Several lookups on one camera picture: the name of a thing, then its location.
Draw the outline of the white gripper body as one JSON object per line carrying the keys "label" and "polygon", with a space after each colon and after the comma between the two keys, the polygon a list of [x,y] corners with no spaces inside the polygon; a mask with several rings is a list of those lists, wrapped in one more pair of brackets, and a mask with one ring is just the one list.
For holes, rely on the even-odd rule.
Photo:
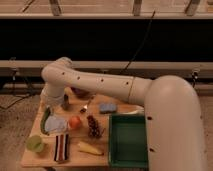
{"label": "white gripper body", "polygon": [[64,99],[64,92],[44,88],[41,91],[40,97],[46,106],[56,107],[62,104]]}

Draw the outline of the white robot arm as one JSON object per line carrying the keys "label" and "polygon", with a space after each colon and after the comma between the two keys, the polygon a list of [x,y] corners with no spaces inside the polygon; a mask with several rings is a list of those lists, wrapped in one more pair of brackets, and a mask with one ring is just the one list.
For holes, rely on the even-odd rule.
{"label": "white robot arm", "polygon": [[186,80],[80,72],[67,57],[47,64],[41,76],[41,99],[48,105],[60,104],[64,89],[75,87],[142,106],[150,171],[208,171],[201,106]]}

